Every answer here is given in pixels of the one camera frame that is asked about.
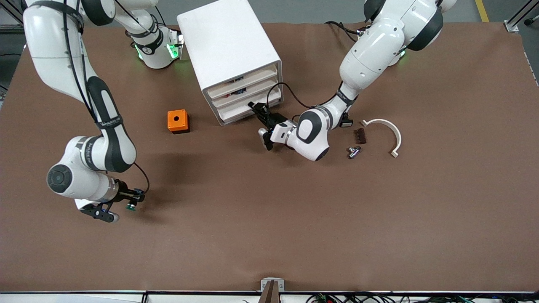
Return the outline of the aluminium frame profile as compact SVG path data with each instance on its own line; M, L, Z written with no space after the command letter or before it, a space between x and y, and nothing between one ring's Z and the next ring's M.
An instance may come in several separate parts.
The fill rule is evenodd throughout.
M22 35L26 0L0 0L0 35Z
M535 23L535 21L539 19L539 15L533 17L528 17L528 15L532 13L538 5L539 0L527 0L527 2L525 2L525 4L519 8L509 20L504 20L506 30L508 32L518 32L518 24L522 21L526 26Z

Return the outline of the orange button enclosure box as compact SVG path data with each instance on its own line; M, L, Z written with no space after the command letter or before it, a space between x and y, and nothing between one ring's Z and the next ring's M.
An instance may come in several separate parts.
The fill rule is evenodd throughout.
M185 109L167 112L167 128L170 133L190 133L190 117Z

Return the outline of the grey metal bracket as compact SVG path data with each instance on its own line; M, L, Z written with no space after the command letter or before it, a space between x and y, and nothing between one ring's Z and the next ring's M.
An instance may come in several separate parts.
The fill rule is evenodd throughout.
M277 278L277 277L266 277L263 278L260 282L261 285L261 292L264 291L264 288L266 285L272 281L276 282L276 286L274 286L275 289L278 290L278 292L284 292L285 291L285 280L283 278Z

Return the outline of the white curved plastic arc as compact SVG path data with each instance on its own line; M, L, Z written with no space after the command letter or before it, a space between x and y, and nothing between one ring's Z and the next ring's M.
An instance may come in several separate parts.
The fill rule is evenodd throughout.
M384 125L384 126L388 127L389 129L391 129L393 134L395 135L395 138L396 138L396 146L393 148L393 150L391 150L390 154L394 158L397 158L399 156L398 150L402 145L402 134L401 134L400 130L398 129L398 127L394 123L392 123L389 120L385 120L385 119L372 119L372 120L369 120L369 121L362 120L361 123L362 123L362 125L364 127L367 127L367 126L370 126L372 124L378 123L378 124Z

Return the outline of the brown table mat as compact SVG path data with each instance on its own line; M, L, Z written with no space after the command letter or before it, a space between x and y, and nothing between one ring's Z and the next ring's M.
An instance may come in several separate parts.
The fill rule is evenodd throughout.
M25 50L0 110L0 291L215 291L279 277L296 291L538 291L539 87L521 36L449 23L358 98L366 128L329 134L317 162L267 151L250 117L220 126L189 62L138 60L123 29L87 28L151 181L116 223L46 184L71 138L98 130L42 83ZM167 112L185 109L190 133Z

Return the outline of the brown tapered bar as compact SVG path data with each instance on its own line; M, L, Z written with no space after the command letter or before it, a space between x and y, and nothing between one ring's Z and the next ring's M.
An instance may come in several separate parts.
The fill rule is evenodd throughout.
M268 283L261 293L258 303L281 303L280 293L274 288L276 285L275 281Z

